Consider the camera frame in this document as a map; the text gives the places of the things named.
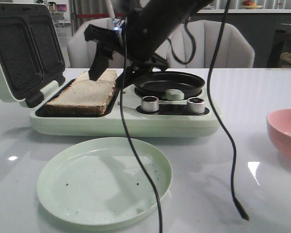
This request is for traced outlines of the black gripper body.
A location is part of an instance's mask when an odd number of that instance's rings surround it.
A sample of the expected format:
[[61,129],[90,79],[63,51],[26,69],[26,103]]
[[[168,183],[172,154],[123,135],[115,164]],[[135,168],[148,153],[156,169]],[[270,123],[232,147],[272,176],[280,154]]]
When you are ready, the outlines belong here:
[[86,41],[101,43],[121,55],[146,61],[157,55],[160,46],[160,10],[158,7],[134,8],[118,30],[104,29],[90,24],[85,32]]

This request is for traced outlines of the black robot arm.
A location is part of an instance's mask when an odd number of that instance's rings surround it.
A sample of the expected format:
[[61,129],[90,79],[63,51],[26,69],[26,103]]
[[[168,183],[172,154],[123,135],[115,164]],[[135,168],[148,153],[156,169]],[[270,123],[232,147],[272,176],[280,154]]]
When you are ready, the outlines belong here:
[[209,0],[151,0],[144,8],[127,13],[121,32],[90,24],[84,31],[86,41],[95,41],[96,54],[89,69],[90,80],[97,81],[109,67],[113,53],[131,61],[124,86],[150,73],[153,68],[168,69],[168,62],[157,55],[157,48],[190,16],[210,4]]

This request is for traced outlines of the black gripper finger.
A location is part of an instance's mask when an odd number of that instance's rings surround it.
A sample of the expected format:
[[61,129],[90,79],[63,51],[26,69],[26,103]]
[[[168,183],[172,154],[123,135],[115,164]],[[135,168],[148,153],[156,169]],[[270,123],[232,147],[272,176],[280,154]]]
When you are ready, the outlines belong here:
[[130,55],[127,57],[124,56],[123,59],[127,66],[116,79],[116,90],[130,86],[135,82],[135,79],[141,76],[148,76],[153,68],[158,68],[161,71],[165,71],[169,68],[167,60],[159,55],[152,55],[146,61],[142,61]]
[[113,50],[97,43],[96,54],[88,71],[89,79],[97,81],[103,72],[109,67],[109,61],[113,59]]

